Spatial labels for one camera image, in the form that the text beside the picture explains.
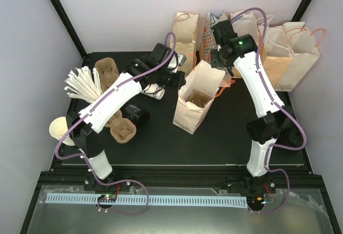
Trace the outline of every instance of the black table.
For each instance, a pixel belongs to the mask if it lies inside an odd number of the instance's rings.
[[[112,57],[119,70],[132,59],[147,52],[92,53],[83,62],[93,68],[96,61]],[[278,92],[285,105],[290,105],[287,93]],[[118,144],[108,128],[99,134],[106,146],[112,165],[246,165],[250,157],[251,139],[245,129],[247,122],[257,118],[249,91],[242,79],[213,102],[205,120],[191,135],[173,125],[177,90],[167,89],[161,100],[139,94],[130,100],[151,114],[149,123],[137,129],[135,137],[126,144]],[[69,110],[79,112],[87,102],[72,99]],[[63,146],[63,154],[75,153],[75,147]],[[63,165],[84,165],[80,158],[63,161]],[[274,148],[271,165],[304,165],[303,152],[286,153]]]

